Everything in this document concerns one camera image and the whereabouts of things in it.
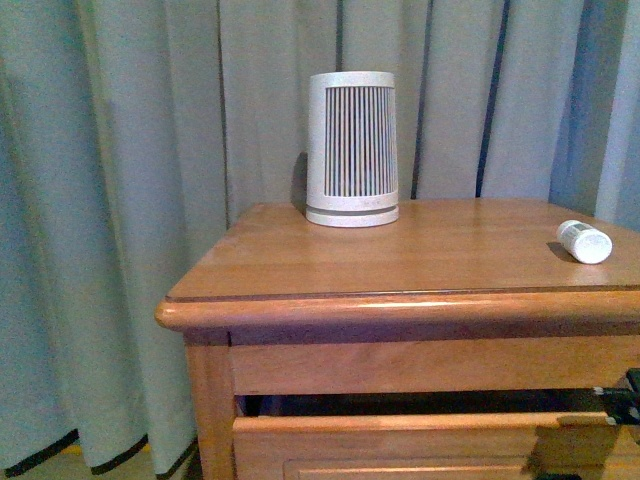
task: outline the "white bottle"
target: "white bottle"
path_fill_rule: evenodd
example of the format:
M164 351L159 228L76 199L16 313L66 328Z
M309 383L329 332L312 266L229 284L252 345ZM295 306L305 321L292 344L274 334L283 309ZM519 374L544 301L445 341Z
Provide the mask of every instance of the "white bottle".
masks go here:
M578 220L563 222L557 231L558 241L581 263L603 262L611 255L613 243L609 236Z

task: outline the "wooden drawer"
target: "wooden drawer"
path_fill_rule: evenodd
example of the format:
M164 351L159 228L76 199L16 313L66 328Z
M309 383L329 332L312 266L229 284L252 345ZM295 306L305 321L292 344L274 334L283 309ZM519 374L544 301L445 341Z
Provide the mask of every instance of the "wooden drawer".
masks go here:
M640 337L252 345L231 349L236 395L612 386L640 364Z
M239 480L640 478L640 446L599 413L237 418Z

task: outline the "white air purifier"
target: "white air purifier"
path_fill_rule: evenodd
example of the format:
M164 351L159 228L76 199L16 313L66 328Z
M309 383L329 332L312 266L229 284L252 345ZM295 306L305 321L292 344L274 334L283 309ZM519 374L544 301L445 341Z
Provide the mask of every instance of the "white air purifier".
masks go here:
M398 218L393 74L325 73L309 91L307 219L370 227Z

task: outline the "wooden nightstand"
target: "wooden nightstand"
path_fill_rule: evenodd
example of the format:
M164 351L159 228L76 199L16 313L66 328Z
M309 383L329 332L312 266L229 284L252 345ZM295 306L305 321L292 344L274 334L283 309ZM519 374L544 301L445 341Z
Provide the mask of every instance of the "wooden nightstand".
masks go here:
M610 235L607 261L562 250L555 230L570 218ZM412 201L396 223L337 229L257 205L157 319L185 337L207 479L640 478L640 446L603 413L248 417L239 406L613 386L640 367L640 235L557 206Z

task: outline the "bottle cap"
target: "bottle cap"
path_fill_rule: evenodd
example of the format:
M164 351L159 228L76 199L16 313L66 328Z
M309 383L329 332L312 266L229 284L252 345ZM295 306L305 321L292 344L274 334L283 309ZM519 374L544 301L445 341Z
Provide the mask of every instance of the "bottle cap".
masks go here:
M596 229L578 233L573 244L573 254L582 263L600 263L611 255L613 243L604 233Z

